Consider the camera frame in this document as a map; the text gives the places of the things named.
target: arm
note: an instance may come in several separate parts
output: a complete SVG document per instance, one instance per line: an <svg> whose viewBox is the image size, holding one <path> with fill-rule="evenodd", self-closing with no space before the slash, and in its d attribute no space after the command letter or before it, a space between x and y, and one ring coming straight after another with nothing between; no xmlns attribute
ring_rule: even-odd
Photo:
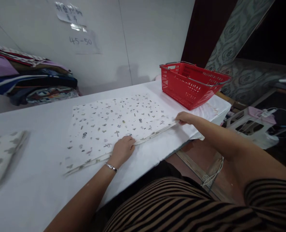
<svg viewBox="0 0 286 232"><path fill-rule="evenodd" d="M230 162L242 190L250 181L260 178L286 180L286 167L250 140L186 112L180 112L175 120L181 120L182 125L186 123L194 125Z"/></svg>
<svg viewBox="0 0 286 232"><path fill-rule="evenodd" d="M135 140L125 136L113 149L108 164L119 169L134 151ZM65 205L53 221L45 229L49 231L81 231L96 212L103 195L116 172L103 166L90 181Z"/></svg>

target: brown striped clothing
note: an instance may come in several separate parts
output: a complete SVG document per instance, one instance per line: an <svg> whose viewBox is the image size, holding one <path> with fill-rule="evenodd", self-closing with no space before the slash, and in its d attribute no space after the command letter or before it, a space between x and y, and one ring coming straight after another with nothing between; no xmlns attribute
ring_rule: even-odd
<svg viewBox="0 0 286 232"><path fill-rule="evenodd" d="M286 181L259 179L246 206L215 201L175 177L153 181L124 202L104 231L286 231Z"/></svg>

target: hand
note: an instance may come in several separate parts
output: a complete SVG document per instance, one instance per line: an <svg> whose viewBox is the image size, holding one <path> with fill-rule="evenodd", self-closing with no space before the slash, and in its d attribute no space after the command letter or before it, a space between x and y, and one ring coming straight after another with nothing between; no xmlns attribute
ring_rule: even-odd
<svg viewBox="0 0 286 232"><path fill-rule="evenodd" d="M135 146L135 139L131 136L124 136L114 146L112 156L108 160L108 164L119 169L132 155Z"/></svg>
<svg viewBox="0 0 286 232"><path fill-rule="evenodd" d="M192 124L192 120L195 116L193 114L187 113L185 111L178 113L175 120L180 120L179 124Z"/></svg>

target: white table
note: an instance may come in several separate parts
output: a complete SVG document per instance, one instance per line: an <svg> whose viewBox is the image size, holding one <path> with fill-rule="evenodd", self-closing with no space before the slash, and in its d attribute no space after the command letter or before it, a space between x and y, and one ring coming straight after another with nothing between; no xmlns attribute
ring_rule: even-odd
<svg viewBox="0 0 286 232"><path fill-rule="evenodd" d="M0 114L0 135L28 130L30 137L0 186L0 231L43 231L55 215L101 168L103 163L85 168L68 177L59 166L63 144L67 140L72 107L89 102L149 93L171 112L187 111L164 94L161 81L96 93L41 106ZM230 104L213 96L191 113L220 124ZM159 136L138 145L109 185L101 205L135 182L144 173L179 148L190 138L200 138L189 125L176 125Z"/></svg>

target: silver bracelet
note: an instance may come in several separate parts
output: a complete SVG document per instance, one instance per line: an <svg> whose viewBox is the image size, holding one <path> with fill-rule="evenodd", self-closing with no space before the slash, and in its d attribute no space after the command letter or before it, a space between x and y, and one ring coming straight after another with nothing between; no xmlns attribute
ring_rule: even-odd
<svg viewBox="0 0 286 232"><path fill-rule="evenodd" d="M112 165L109 165L108 163L105 163L106 166L108 166L110 169L113 169L115 172L118 171L117 168L114 168Z"/></svg>

